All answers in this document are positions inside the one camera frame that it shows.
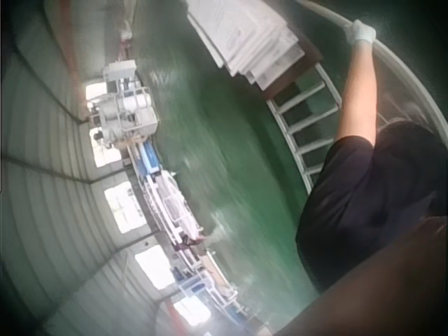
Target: white machinery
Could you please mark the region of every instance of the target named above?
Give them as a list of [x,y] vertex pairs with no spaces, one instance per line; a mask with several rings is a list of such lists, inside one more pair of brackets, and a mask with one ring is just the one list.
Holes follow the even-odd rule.
[[96,140],[103,138],[106,145],[123,149],[141,143],[155,133],[158,118],[148,88],[142,87],[135,76],[134,60],[115,62],[104,68],[104,80],[115,82],[116,91],[93,99],[94,109],[101,123]]

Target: factory floor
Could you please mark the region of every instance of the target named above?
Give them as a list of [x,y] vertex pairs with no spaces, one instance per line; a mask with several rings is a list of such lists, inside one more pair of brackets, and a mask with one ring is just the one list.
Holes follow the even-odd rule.
[[217,237],[240,300],[278,330],[317,296],[294,240],[307,193],[283,135],[260,93],[216,67],[179,1],[140,1],[133,31],[162,163]]

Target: ladder rung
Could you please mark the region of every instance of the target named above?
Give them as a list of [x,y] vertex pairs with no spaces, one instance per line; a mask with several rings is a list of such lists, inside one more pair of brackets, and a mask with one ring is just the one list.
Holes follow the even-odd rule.
[[329,111],[326,111],[323,114],[320,115],[312,115],[300,122],[298,122],[297,124],[294,124],[293,126],[288,128],[288,134],[294,134],[300,130],[303,130],[304,128],[313,125],[314,123],[317,123],[318,121],[331,116],[333,113],[338,112],[339,111],[339,107],[334,106],[332,109],[330,109]]
[[311,143],[308,143],[305,146],[299,147],[297,149],[297,154],[304,155],[306,153],[315,151],[316,149],[318,149],[320,147],[330,145],[332,142],[333,142],[333,138],[327,138],[327,139],[313,141]]
[[312,175],[312,174],[320,173],[321,170],[322,170],[322,168],[323,168],[323,163],[318,164],[318,165],[316,165],[316,166],[307,168],[307,169],[305,170],[305,174],[308,175],[308,176],[310,176],[310,175]]
[[278,114],[283,114],[293,108],[294,106],[300,104],[304,100],[310,98],[312,95],[316,94],[317,92],[321,91],[325,87],[324,82],[320,82],[319,84],[315,85],[314,87],[309,88],[307,91],[302,92],[301,94],[298,94],[294,98],[288,100],[285,104],[283,104],[279,110],[277,111]]

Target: blue machine part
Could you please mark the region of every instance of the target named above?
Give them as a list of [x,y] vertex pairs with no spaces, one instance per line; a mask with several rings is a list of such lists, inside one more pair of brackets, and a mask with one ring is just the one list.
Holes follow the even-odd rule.
[[146,170],[149,174],[160,171],[160,161],[155,153],[153,145],[149,141],[139,144],[141,159],[143,160]]

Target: hand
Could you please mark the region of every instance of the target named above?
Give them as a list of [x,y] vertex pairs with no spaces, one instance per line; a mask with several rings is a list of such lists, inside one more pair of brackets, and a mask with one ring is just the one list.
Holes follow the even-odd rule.
[[356,20],[349,26],[344,28],[347,41],[354,45],[357,41],[367,41],[373,44],[377,37],[377,32],[375,29],[363,24],[360,20]]

